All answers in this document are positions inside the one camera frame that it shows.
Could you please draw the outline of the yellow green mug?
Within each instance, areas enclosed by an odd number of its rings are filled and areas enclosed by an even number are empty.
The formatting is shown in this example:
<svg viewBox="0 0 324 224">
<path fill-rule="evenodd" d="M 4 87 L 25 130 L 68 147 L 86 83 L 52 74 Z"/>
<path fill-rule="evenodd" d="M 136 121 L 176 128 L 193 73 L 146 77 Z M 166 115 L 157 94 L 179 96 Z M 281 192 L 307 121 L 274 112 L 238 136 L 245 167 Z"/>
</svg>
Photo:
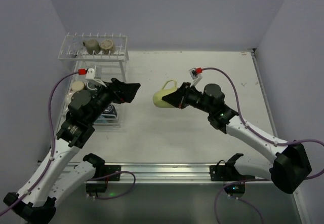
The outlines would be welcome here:
<svg viewBox="0 0 324 224">
<path fill-rule="evenodd" d="M 172 83 L 173 85 L 170 88 L 167 88 L 167 85 Z M 162 88 L 155 92 L 152 98 L 153 104 L 158 108 L 173 108 L 171 104 L 165 102 L 163 97 L 169 94 L 174 93 L 178 89 L 176 80 L 168 80 L 164 83 Z"/>
</svg>

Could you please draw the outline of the speckled beige bowl cup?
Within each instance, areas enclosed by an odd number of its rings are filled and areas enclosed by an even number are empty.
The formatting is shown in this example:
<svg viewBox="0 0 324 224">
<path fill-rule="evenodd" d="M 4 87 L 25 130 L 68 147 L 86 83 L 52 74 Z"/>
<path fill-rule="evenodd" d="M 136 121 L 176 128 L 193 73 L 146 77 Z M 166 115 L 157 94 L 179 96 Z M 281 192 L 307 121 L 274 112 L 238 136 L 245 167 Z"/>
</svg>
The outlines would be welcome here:
<svg viewBox="0 0 324 224">
<path fill-rule="evenodd" d="M 115 43 L 113 40 L 103 40 L 100 43 L 100 48 L 102 54 L 104 55 L 112 55 L 116 51 Z"/>
</svg>

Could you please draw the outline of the olive green mug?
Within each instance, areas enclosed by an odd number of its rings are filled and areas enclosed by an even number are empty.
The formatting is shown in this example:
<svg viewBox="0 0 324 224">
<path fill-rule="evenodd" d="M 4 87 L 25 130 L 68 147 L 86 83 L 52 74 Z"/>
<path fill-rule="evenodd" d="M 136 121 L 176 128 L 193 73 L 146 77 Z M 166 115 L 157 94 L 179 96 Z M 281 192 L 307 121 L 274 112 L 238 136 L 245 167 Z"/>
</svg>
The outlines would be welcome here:
<svg viewBox="0 0 324 224">
<path fill-rule="evenodd" d="M 99 42 L 96 39 L 83 40 L 83 46 L 90 55 L 97 55 L 101 52 Z"/>
</svg>

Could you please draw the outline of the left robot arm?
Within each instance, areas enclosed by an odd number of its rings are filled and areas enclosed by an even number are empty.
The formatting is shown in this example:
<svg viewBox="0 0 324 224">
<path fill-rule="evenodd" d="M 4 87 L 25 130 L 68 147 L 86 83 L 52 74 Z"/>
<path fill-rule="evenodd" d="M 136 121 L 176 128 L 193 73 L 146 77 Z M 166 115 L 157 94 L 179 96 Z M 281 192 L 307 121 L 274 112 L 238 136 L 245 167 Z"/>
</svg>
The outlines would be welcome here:
<svg viewBox="0 0 324 224">
<path fill-rule="evenodd" d="M 95 95 L 75 92 L 49 153 L 18 192 L 7 193 L 4 203 L 27 223 L 49 223 L 59 203 L 82 183 L 105 179 L 105 161 L 95 154 L 84 156 L 63 178 L 60 175 L 94 133 L 93 124 L 104 110 L 112 103 L 131 103 L 140 86 L 112 78 L 98 86 Z"/>
</svg>

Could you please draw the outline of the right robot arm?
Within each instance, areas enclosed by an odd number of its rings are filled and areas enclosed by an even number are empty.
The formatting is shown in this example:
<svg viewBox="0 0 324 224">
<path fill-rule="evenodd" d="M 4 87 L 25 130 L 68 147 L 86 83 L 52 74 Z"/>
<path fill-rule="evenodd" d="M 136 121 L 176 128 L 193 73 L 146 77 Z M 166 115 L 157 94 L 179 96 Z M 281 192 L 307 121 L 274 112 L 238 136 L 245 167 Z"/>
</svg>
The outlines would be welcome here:
<svg viewBox="0 0 324 224">
<path fill-rule="evenodd" d="M 312 168 L 304 146 L 274 137 L 245 121 L 225 104 L 225 95 L 217 84 L 207 84 L 202 92 L 184 82 L 180 88 L 162 97 L 173 107 L 192 106 L 208 114 L 216 130 L 235 137 L 264 156 L 270 163 L 260 174 L 270 179 L 281 191 L 291 194 L 311 173 Z"/>
</svg>

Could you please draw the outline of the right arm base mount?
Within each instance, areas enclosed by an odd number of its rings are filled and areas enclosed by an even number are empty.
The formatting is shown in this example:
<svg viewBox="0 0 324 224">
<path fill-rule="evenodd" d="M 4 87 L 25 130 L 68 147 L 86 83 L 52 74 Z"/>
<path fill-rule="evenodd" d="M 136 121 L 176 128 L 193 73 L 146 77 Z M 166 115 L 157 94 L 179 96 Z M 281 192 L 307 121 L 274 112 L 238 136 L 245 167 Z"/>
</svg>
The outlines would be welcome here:
<svg viewBox="0 0 324 224">
<path fill-rule="evenodd" d="M 211 181 L 239 181 L 247 179 L 255 179 L 252 175 L 242 175 L 234 167 L 234 164 L 243 156 L 242 153 L 236 153 L 228 161 L 220 160 L 215 165 L 209 166 L 209 174 Z M 240 198 L 246 190 L 245 184 L 232 184 L 225 188 L 226 194 L 229 196 Z"/>
</svg>

